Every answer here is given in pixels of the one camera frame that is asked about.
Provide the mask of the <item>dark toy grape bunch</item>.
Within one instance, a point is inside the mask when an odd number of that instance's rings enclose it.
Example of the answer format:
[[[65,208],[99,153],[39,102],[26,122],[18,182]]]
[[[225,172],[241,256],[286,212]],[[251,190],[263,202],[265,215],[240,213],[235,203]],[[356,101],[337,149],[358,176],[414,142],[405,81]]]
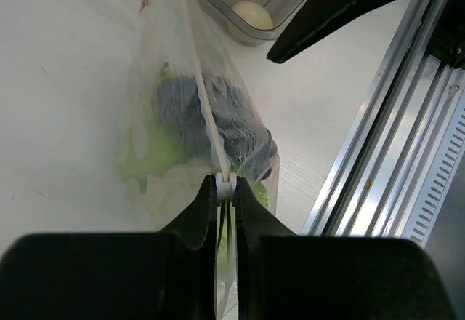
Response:
[[[232,170],[251,183],[266,180],[278,152],[271,132],[258,119],[241,88],[223,76],[203,73],[202,77]],[[209,156],[211,143],[195,77],[175,73],[165,64],[154,89],[153,109],[160,125],[178,137],[189,156]]]

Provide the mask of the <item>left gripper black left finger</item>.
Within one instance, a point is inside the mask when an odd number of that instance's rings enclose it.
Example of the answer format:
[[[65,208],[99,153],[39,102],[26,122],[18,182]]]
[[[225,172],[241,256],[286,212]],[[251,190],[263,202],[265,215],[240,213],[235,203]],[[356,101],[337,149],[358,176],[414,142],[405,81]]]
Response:
[[[172,241],[156,319],[216,318],[217,189],[208,175],[161,233]]]

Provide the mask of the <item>clear zip top bag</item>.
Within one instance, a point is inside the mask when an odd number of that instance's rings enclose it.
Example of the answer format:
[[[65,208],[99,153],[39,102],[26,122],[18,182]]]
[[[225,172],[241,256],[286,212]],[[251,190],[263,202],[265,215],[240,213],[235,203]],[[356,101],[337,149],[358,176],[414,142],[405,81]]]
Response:
[[[142,0],[116,151],[151,233],[137,238],[142,317],[259,319],[259,242],[278,148],[197,0]]]

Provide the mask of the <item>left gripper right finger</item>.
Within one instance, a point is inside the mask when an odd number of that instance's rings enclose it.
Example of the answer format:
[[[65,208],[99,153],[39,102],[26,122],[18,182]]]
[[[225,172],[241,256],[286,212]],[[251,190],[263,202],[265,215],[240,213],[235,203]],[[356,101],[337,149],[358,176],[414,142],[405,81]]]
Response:
[[[248,181],[238,178],[235,208],[239,319],[292,319],[301,313],[300,299],[286,277],[277,275],[286,259],[278,244],[295,237],[259,203]]]

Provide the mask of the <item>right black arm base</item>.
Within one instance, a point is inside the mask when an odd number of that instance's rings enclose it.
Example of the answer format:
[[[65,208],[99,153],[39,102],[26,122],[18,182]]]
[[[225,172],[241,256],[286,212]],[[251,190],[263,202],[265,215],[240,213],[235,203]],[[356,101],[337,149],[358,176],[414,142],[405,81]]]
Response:
[[[426,51],[453,69],[464,69],[464,21],[453,18],[439,24]]]

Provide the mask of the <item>green toy cabbage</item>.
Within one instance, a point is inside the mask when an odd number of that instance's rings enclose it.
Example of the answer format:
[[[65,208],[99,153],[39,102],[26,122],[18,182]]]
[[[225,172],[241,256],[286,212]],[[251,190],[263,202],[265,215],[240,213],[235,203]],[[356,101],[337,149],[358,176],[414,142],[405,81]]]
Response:
[[[132,117],[127,136],[127,152],[121,156],[119,161],[119,172],[124,181],[134,178],[139,181],[141,189],[147,185],[149,175],[163,177],[168,175],[173,168],[179,165],[191,165],[194,167],[206,166],[212,172],[220,172],[219,152],[225,155],[227,169],[234,172],[227,158],[222,138],[212,143],[210,131],[206,131],[211,143],[211,153],[207,157],[192,157],[187,154],[186,148],[178,137],[158,122],[153,109],[154,83],[142,86],[140,93],[135,97]]]

